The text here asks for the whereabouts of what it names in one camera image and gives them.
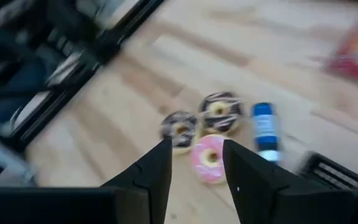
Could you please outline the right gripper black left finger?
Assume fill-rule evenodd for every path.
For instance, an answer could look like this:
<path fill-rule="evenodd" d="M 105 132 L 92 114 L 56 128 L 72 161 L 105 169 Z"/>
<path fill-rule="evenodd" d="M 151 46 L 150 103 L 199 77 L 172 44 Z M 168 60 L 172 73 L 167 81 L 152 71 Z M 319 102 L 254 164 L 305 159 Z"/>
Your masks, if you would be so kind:
<path fill-rule="evenodd" d="M 164 224 L 172 180 L 172 141 L 164 139 L 104 183 L 113 188 L 115 224 Z"/>

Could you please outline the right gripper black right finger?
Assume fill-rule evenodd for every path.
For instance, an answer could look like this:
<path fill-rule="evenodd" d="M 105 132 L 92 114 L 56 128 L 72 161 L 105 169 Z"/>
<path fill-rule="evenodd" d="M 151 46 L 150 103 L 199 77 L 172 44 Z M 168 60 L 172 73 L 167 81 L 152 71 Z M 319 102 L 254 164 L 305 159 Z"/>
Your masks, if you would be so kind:
<path fill-rule="evenodd" d="M 241 224 L 351 224 L 356 201 L 299 177 L 233 140 L 224 141 L 224 169 Z"/>

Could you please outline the pink frosted toy donut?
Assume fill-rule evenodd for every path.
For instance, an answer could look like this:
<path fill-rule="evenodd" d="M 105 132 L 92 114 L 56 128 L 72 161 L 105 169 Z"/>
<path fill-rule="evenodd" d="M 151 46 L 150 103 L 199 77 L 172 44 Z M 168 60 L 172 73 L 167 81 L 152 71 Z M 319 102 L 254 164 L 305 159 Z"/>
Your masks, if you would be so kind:
<path fill-rule="evenodd" d="M 223 145 L 227 137 L 209 134 L 199 138 L 191 150 L 191 164 L 198 178 L 207 184 L 226 181 Z"/>

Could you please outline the blue glitter glue bottle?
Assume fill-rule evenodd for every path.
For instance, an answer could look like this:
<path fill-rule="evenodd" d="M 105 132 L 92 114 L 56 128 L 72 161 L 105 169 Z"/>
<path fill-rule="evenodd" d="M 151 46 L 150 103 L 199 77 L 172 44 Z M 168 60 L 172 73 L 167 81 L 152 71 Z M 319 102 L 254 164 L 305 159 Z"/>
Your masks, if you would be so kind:
<path fill-rule="evenodd" d="M 282 153 L 279 150 L 279 136 L 272 104 L 266 102 L 254 104 L 251 109 L 251 121 L 258 155 L 278 164 Z"/>

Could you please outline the chocolate striped toy donut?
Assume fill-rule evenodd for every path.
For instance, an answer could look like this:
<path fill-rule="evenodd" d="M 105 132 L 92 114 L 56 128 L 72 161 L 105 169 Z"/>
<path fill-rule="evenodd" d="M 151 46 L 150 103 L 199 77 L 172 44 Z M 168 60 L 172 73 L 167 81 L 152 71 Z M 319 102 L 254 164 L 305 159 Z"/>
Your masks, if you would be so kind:
<path fill-rule="evenodd" d="M 161 138 L 172 140 L 173 155 L 190 151 L 192 140 L 196 135 L 197 124 L 197 117 L 186 111 L 176 111 L 161 122 Z"/>
<path fill-rule="evenodd" d="M 205 132 L 227 134 L 235 130 L 244 117 L 242 101 L 230 91 L 212 93 L 201 101 L 198 115 Z"/>

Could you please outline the black mesh basket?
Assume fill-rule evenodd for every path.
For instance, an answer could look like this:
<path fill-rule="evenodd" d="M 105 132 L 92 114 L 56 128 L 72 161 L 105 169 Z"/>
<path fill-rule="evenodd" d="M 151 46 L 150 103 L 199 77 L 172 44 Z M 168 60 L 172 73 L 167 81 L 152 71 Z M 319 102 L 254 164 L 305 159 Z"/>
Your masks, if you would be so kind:
<path fill-rule="evenodd" d="M 358 190 L 358 174 L 317 152 L 308 154 L 297 175 L 331 189 Z"/>

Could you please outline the black aluminium table frame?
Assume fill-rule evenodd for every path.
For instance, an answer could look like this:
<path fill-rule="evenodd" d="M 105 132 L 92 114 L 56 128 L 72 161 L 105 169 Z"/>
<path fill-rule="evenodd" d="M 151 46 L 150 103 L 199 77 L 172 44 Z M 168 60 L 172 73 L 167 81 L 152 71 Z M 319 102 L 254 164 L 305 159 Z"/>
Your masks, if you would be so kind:
<path fill-rule="evenodd" d="M 35 185 L 26 147 L 164 1 L 0 0 L 0 29 L 17 40 L 43 29 L 35 51 L 52 68 L 44 86 L 13 93 L 32 99 L 0 126 L 0 187 Z"/>

